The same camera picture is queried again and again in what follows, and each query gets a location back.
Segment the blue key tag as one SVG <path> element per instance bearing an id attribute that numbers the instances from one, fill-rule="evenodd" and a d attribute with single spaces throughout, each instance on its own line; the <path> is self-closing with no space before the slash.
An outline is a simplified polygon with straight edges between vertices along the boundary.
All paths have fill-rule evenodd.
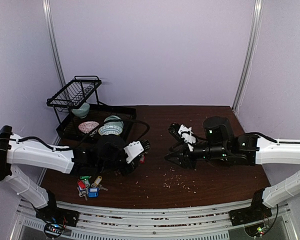
<path id="1" fill-rule="evenodd" d="M 89 188 L 88 189 L 88 197 L 89 198 L 97 198 L 99 196 L 100 189 L 97 188 Z"/>

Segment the yellow key tag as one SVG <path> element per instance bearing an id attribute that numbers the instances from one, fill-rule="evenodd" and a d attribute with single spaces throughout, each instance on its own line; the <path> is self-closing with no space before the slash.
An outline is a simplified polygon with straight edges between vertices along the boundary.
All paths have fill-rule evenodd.
<path id="1" fill-rule="evenodd" d="M 94 180 L 94 182 L 91 184 L 91 187 L 92 187 L 92 188 L 97 188 L 97 187 L 100 185 L 102 179 L 103 179 L 102 176 L 98 176 L 98 177 Z"/>

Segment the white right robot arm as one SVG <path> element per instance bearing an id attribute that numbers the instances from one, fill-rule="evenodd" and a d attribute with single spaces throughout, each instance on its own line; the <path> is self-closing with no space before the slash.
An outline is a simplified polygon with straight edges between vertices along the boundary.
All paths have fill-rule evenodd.
<path id="1" fill-rule="evenodd" d="M 173 123 L 169 133 L 177 143 L 164 158 L 184 169 L 195 169 L 197 161 L 222 161 L 230 165 L 266 164 L 300 165 L 300 139 L 274 139 L 259 132 L 235 136 L 226 117 L 213 116 L 203 121 L 205 138 L 199 138 L 190 127 Z M 258 220 L 266 208 L 300 194 L 300 170 L 281 182 L 254 193 L 246 210 L 249 220 Z"/>

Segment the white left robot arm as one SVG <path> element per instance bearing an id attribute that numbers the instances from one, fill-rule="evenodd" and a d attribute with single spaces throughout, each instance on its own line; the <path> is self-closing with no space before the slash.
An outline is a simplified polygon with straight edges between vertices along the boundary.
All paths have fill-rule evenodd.
<path id="1" fill-rule="evenodd" d="M 132 173 L 149 150 L 147 140 L 126 143 L 121 137 L 102 135 L 92 147 L 49 145 L 35 136 L 20 137 L 5 125 L 0 130 L 0 182 L 7 182 L 51 222 L 62 218 L 52 192 L 38 186 L 18 164 L 55 170 L 75 176 L 96 176 L 105 171 Z"/>

